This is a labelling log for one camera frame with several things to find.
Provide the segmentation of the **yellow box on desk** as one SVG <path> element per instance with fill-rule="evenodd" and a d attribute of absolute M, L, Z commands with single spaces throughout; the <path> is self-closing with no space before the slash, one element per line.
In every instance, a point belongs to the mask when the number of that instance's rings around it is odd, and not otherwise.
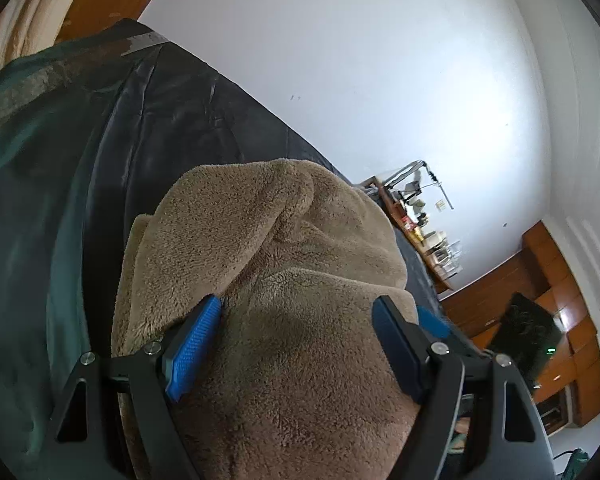
<path fill-rule="evenodd" d="M 411 229 L 411 233 L 414 235 L 416 240 L 419 241 L 420 244 L 424 242 L 425 237 L 422 235 L 422 230 L 419 226 L 415 226 L 414 229 Z"/>

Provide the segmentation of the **brown fleece sweater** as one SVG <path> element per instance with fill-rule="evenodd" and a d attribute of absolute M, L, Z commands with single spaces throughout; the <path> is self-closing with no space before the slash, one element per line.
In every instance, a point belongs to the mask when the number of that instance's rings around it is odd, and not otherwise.
<path fill-rule="evenodd" d="M 134 353 L 208 295 L 223 312 L 174 410 L 206 479 L 383 479 L 418 412 L 372 325 L 415 301 L 396 234 L 361 190 L 306 160 L 199 166 L 132 225 L 111 350 Z"/>

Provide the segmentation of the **beige pleated curtain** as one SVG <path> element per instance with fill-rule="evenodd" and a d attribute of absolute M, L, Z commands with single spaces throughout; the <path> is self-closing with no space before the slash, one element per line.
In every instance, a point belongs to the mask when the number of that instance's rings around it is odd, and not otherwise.
<path fill-rule="evenodd" d="M 9 0 L 0 14 L 0 70 L 51 47 L 73 0 Z"/>

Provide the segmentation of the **white thermos bottle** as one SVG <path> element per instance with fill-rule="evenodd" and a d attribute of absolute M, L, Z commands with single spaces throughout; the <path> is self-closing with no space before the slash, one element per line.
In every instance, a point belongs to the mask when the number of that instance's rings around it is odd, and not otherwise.
<path fill-rule="evenodd" d="M 424 247 L 427 250 L 435 250 L 438 246 L 446 242 L 446 233 L 444 231 L 431 231 L 424 237 Z"/>

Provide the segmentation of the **wooden desk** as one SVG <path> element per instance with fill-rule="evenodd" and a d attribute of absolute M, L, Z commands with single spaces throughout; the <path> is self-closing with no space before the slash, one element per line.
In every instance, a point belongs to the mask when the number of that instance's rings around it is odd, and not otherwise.
<path fill-rule="evenodd" d="M 448 280 L 443 277 L 440 268 L 434 264 L 434 258 L 432 255 L 426 253 L 426 249 L 422 242 L 417 238 L 412 230 L 407 229 L 406 224 L 403 222 L 405 212 L 401 209 L 401 206 L 389 195 L 385 188 L 381 185 L 380 181 L 376 177 L 366 179 L 361 183 L 362 189 L 366 192 L 376 192 L 381 200 L 381 205 L 385 208 L 386 214 L 391 222 L 402 232 L 403 236 L 408 240 L 411 246 L 422 258 L 425 263 L 428 274 L 434 282 L 434 289 L 438 294 L 452 290 L 453 286 Z"/>

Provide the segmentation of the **brown wooden wardrobe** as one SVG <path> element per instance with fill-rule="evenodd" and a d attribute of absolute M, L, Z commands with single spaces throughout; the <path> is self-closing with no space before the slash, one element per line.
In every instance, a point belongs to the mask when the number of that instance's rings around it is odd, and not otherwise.
<path fill-rule="evenodd" d="M 513 358 L 548 434 L 600 414 L 597 328 L 543 222 L 524 233 L 518 254 L 442 307 L 478 348 Z"/>

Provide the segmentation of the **red box on desk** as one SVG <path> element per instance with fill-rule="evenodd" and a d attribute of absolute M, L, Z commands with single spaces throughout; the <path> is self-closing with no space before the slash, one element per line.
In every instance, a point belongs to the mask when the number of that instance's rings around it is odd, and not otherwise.
<path fill-rule="evenodd" d="M 414 222 L 408 214 L 401 217 L 401 222 L 405 229 L 414 232 L 418 228 L 418 224 Z"/>

